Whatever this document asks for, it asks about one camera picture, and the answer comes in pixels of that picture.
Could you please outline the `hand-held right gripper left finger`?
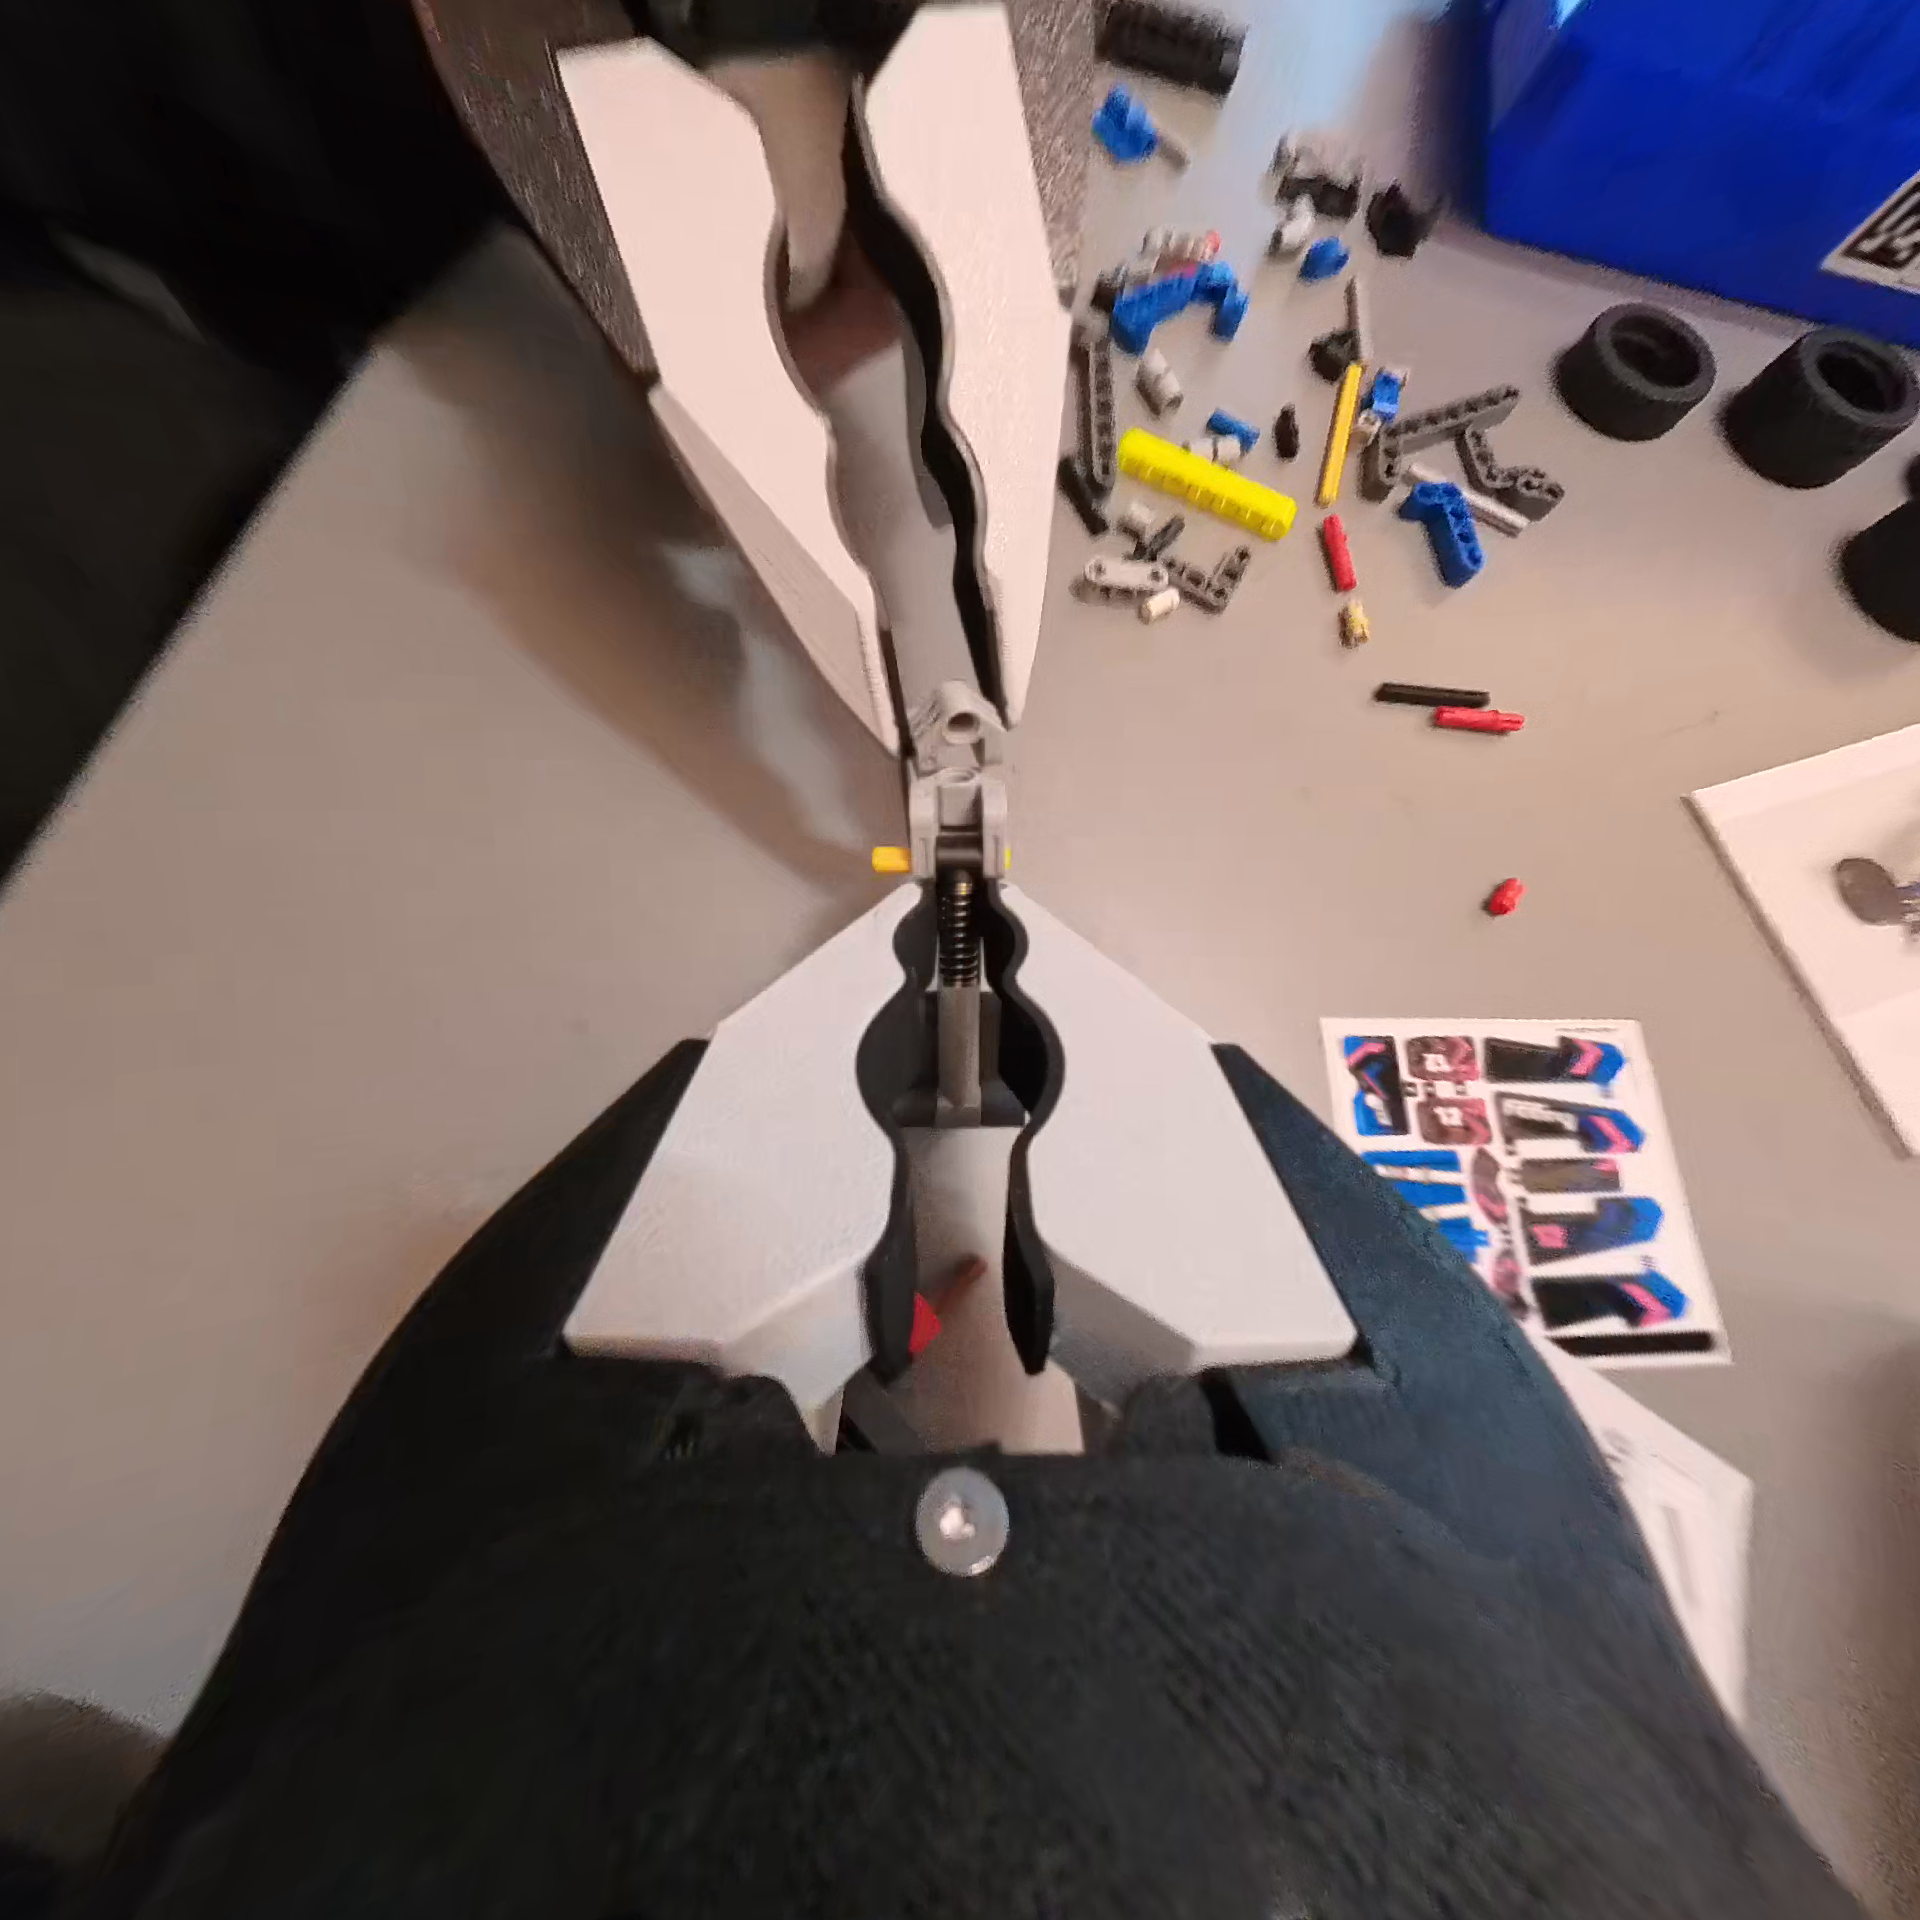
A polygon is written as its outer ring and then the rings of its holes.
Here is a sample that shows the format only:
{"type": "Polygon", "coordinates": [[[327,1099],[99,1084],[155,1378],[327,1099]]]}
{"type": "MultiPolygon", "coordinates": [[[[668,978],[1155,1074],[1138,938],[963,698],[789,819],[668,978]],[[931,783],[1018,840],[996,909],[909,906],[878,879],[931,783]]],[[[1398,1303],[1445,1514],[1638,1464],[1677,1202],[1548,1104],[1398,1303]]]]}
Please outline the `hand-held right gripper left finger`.
{"type": "Polygon", "coordinates": [[[860,1270],[895,1149],[857,1044],[902,987],[899,884],[708,1036],[565,1324],[581,1355],[778,1380],[809,1427],[873,1355],[860,1270]]]}

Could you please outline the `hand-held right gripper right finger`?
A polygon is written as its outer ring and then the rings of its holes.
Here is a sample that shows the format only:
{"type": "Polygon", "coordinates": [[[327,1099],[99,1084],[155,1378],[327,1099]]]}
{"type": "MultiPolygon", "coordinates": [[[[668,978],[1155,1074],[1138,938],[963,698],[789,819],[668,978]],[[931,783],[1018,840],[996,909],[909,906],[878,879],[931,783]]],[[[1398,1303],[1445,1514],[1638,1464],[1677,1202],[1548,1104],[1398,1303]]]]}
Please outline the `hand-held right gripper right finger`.
{"type": "Polygon", "coordinates": [[[1018,987],[1062,1047],[1029,1135],[1050,1358],[1093,1398],[1157,1375],[1343,1359],[1357,1331],[1210,1032],[1021,888],[1018,987]]]}

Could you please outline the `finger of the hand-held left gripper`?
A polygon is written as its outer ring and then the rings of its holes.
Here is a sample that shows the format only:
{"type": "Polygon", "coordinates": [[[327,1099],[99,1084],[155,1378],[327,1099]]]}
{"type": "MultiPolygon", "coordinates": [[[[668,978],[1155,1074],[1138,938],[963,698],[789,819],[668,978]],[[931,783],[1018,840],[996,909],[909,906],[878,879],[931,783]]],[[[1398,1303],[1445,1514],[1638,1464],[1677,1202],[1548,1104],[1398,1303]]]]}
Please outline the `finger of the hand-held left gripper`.
{"type": "Polygon", "coordinates": [[[783,216],[748,108],[652,38],[557,52],[693,488],[825,683],[900,752],[887,630],[834,487],[834,442],[778,326],[783,216]]]}
{"type": "Polygon", "coordinates": [[[916,8],[855,84],[847,208],[902,318],[916,460],[950,526],[977,686],[1018,728],[1042,632],[1070,318],[1003,4],[916,8]]]}

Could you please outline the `grey lego shock absorber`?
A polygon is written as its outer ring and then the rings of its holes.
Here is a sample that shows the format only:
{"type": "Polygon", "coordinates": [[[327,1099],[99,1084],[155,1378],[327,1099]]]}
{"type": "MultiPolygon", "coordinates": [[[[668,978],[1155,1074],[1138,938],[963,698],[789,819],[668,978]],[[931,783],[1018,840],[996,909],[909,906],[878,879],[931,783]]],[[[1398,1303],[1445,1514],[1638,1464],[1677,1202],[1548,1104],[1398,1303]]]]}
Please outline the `grey lego shock absorber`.
{"type": "Polygon", "coordinates": [[[941,680],[906,720],[906,840],[871,851],[871,871],[909,877],[934,903],[934,1079],[929,1124],[985,1115],[985,924],[1010,871],[1003,723],[982,692],[941,680]]]}

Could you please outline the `red lego pin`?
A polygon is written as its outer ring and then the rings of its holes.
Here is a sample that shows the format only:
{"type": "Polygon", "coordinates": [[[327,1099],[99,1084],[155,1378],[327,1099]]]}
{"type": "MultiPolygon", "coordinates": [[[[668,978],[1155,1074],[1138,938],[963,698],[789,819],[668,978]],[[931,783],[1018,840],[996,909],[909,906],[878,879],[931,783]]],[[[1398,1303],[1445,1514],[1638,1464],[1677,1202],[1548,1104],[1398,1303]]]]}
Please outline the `red lego pin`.
{"type": "Polygon", "coordinates": [[[964,1304],[971,1290],[990,1272],[980,1255],[964,1255],[940,1266],[931,1279],[916,1287],[907,1331],[907,1355],[916,1359],[945,1333],[948,1311],[964,1304]]]}

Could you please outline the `pile of loose lego pieces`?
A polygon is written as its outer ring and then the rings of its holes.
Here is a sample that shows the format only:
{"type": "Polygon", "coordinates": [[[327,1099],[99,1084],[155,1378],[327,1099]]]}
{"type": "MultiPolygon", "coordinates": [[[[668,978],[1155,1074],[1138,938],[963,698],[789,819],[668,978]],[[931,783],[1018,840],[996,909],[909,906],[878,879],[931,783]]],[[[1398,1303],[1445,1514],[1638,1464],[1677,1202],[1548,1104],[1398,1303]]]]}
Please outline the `pile of loose lego pieces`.
{"type": "MultiPolygon", "coordinates": [[[[1308,506],[1343,650],[1372,637],[1354,540],[1338,512],[1343,493],[1389,503],[1410,522],[1447,588],[1482,575],[1482,535],[1523,536],[1565,498],[1546,469],[1497,454],[1494,429],[1517,412],[1519,388],[1501,383],[1414,410],[1410,372],[1375,354],[1366,290],[1354,271],[1354,229],[1362,223],[1381,259],[1410,259],[1433,232],[1439,205],[1417,202],[1398,179],[1366,180],[1357,158],[1301,132],[1284,132],[1263,170],[1276,208],[1263,259],[1295,271],[1302,286],[1339,286],[1343,300],[1343,320],[1315,335],[1306,354],[1310,372],[1333,388],[1308,506]]],[[[1259,445],[1281,463],[1302,460],[1306,427],[1293,402],[1270,422],[1215,407],[1188,438],[1164,436],[1177,426],[1185,383],[1159,334],[1202,312],[1207,335],[1230,346],[1251,308],[1252,283],[1235,269],[1214,226],[1148,229],[1130,255],[1093,278],[1073,325],[1077,451],[1059,463],[1059,488],[1095,536],[1118,535],[1132,549],[1085,563],[1085,599],[1130,603],[1148,624],[1182,606],[1219,614],[1252,559],[1238,543],[1211,565],[1188,563],[1179,551],[1182,515],[1157,516],[1143,501],[1113,508],[1123,477],[1259,542],[1291,532],[1301,506],[1257,480],[1249,461],[1259,445]]]]}

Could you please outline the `lego sticker sheet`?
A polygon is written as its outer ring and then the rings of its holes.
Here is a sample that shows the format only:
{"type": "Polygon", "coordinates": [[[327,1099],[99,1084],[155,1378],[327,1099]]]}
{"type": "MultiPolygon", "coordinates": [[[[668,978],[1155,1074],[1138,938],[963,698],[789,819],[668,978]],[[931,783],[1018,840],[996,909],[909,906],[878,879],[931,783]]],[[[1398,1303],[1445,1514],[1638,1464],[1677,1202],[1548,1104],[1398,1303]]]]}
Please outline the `lego sticker sheet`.
{"type": "Polygon", "coordinates": [[[1610,1372],[1732,1359],[1638,1022],[1318,1028],[1334,1131],[1523,1333],[1610,1372]]]}

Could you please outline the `black lego tire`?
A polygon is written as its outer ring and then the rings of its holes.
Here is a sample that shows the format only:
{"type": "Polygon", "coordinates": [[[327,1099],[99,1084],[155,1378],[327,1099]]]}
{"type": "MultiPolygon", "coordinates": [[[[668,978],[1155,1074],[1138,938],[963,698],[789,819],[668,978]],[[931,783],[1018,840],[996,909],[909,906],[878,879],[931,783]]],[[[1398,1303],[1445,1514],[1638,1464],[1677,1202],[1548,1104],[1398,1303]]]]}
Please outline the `black lego tire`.
{"type": "Polygon", "coordinates": [[[1717,372],[1692,325],[1658,304],[1613,304],[1557,357],[1551,381],[1594,432],[1646,443],[1670,434],[1713,392],[1717,372]]]}
{"type": "Polygon", "coordinates": [[[1908,644],[1920,642],[1917,518],[1920,498],[1908,496],[1849,535],[1838,554],[1841,583],[1854,606],[1884,632],[1908,644]]]}
{"type": "Polygon", "coordinates": [[[1722,410],[1722,434],[1755,476],[1812,492],[1859,469],[1917,416],[1911,362],[1852,326],[1812,326],[1722,410]]]}

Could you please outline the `white paper sheet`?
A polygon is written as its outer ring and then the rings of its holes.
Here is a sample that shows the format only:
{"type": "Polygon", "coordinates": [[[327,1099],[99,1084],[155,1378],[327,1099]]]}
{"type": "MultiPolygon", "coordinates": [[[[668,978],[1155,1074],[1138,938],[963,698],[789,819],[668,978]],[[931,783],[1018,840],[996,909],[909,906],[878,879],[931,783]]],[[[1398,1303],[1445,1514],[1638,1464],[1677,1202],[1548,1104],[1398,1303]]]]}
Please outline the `white paper sheet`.
{"type": "Polygon", "coordinates": [[[1745,1725],[1750,1479],[1583,1359],[1540,1354],[1615,1479],[1698,1666],[1745,1725]]]}

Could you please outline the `open instruction booklet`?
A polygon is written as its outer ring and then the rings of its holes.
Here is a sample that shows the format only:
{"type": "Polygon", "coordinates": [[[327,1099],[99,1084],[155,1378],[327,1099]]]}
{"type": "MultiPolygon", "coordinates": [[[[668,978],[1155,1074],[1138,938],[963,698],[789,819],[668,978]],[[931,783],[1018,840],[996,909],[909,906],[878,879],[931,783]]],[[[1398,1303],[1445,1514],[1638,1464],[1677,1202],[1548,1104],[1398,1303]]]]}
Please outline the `open instruction booklet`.
{"type": "Polygon", "coordinates": [[[1692,808],[1868,1104],[1917,1154],[1917,726],[1698,789],[1692,808]]]}

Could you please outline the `blue storage bin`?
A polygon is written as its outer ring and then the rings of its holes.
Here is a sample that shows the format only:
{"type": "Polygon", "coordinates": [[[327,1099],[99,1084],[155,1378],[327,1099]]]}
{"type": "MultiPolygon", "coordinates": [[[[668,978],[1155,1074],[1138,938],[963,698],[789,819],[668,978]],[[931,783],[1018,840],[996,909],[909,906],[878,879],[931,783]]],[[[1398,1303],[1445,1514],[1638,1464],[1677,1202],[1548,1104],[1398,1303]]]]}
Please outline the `blue storage bin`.
{"type": "Polygon", "coordinates": [[[1479,229],[1917,346],[1916,3],[1449,12],[1479,229]]]}

